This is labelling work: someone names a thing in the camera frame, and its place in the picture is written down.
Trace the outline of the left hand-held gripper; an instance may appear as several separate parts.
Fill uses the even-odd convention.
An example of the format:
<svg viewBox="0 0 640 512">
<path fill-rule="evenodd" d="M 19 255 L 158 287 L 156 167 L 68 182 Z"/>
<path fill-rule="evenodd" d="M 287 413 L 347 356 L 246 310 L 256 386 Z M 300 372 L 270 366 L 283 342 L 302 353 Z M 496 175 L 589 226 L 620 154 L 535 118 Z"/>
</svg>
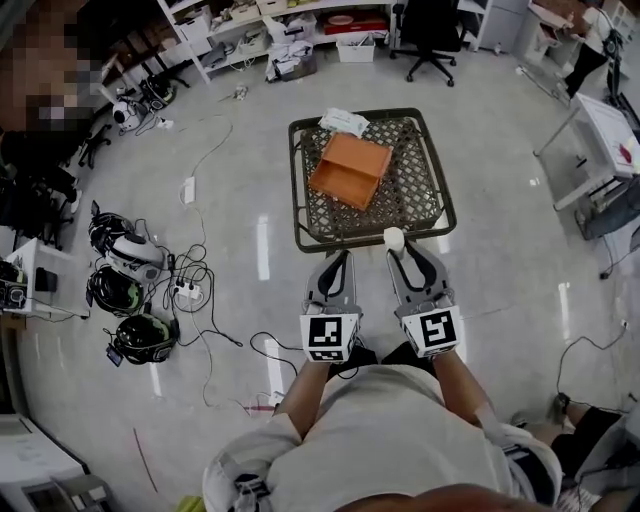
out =
<svg viewBox="0 0 640 512">
<path fill-rule="evenodd" d="M 344 291 L 337 304 L 323 303 Z M 357 303 L 354 257 L 342 250 L 312 271 L 300 315 L 302 349 L 311 362 L 344 363 L 356 345 L 362 310 Z"/>
</svg>

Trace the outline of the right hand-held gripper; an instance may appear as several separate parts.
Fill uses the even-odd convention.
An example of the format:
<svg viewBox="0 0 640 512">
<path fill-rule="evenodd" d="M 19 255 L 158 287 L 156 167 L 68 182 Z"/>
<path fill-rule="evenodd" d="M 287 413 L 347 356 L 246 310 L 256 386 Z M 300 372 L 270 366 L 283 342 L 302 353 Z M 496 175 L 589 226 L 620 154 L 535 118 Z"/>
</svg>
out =
<svg viewBox="0 0 640 512">
<path fill-rule="evenodd" d="M 431 358 L 453 350 L 461 342 L 460 309 L 448 288 L 448 273 L 439 258 L 414 241 L 406 242 L 406 252 L 423 278 L 414 285 L 401 258 L 388 250 L 386 259 L 399 306 L 394 314 L 419 358 Z M 414 296 L 425 293 L 428 298 Z"/>
</svg>

